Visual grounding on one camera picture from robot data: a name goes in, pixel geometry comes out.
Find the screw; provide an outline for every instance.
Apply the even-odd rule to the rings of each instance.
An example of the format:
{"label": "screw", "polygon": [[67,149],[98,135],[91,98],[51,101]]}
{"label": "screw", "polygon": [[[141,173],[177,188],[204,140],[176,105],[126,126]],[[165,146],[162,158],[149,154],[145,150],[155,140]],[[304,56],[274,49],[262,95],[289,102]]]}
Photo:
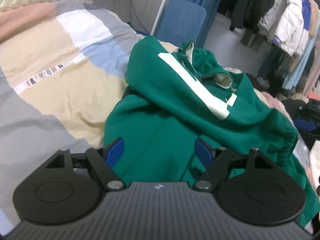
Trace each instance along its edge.
{"label": "screw", "polygon": [[208,189],[212,186],[212,184],[206,180],[199,180],[196,182],[196,187],[199,189]]}
{"label": "screw", "polygon": [[123,187],[123,183],[119,180],[109,181],[107,186],[111,189],[120,189]]}

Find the black cable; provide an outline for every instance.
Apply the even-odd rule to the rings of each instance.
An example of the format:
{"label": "black cable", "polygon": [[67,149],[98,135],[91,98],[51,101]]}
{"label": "black cable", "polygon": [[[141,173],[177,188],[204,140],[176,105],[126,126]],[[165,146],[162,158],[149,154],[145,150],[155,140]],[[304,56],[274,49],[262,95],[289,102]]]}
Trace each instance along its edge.
{"label": "black cable", "polygon": [[137,14],[136,14],[136,10],[134,9],[132,0],[130,0],[130,21],[131,21],[131,6],[132,6],[132,8],[133,8],[134,14],[136,15],[136,18],[137,18],[138,22],[140,23],[140,25],[147,31],[148,34],[150,34],[150,33],[148,32],[148,30],[147,30],[147,29],[143,26],[143,24],[140,22]]}

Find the patchwork blanket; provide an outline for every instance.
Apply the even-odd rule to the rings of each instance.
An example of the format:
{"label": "patchwork blanket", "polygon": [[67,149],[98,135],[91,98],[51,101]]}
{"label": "patchwork blanket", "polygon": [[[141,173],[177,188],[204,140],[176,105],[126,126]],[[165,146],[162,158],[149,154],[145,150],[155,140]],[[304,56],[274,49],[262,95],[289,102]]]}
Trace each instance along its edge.
{"label": "patchwork blanket", "polygon": [[59,148],[98,146],[141,39],[113,13],[65,0],[0,13],[0,234],[14,189]]}

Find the blue chair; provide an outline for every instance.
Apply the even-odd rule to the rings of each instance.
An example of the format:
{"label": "blue chair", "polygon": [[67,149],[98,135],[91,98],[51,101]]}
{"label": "blue chair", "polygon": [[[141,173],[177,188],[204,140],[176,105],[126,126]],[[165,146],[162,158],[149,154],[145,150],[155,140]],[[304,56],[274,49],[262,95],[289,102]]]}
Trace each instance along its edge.
{"label": "blue chair", "polygon": [[197,40],[206,15],[200,5],[186,0],[170,0],[154,36],[181,48],[183,42]]}

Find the green hoodie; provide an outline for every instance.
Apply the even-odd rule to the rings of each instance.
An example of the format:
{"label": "green hoodie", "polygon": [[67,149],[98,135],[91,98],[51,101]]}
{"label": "green hoodie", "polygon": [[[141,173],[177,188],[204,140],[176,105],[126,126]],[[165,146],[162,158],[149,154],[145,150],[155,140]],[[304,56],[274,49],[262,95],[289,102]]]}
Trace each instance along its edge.
{"label": "green hoodie", "polygon": [[[196,138],[242,154],[258,147],[304,188],[307,202],[299,219],[304,227],[320,204],[292,154],[296,129],[259,100],[245,74],[227,72],[211,52],[193,46],[186,42],[169,54],[153,36],[134,46],[126,75],[126,91],[132,93],[115,106],[105,126],[104,146],[117,137],[125,143],[114,171],[127,185],[187,181],[192,186],[194,170],[205,171],[191,158]],[[242,172],[233,170],[231,176]]]}

